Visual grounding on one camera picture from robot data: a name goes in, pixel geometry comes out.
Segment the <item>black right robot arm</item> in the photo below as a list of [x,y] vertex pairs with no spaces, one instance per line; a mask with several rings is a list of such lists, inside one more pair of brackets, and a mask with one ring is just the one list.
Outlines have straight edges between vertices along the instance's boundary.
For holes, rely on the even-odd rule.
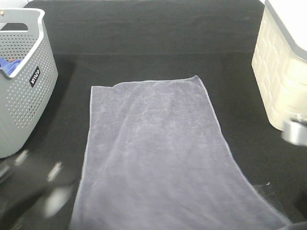
[[289,193],[285,199],[284,209],[291,225],[306,222],[307,189],[303,188]]

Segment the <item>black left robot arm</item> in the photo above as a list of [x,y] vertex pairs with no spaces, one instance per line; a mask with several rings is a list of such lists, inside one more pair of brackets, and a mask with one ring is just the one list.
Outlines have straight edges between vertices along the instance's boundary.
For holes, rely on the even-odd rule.
[[63,162],[32,157],[28,150],[0,162],[0,194],[9,205],[0,207],[0,228],[12,229],[28,211],[39,219],[57,215],[73,194],[76,175]]

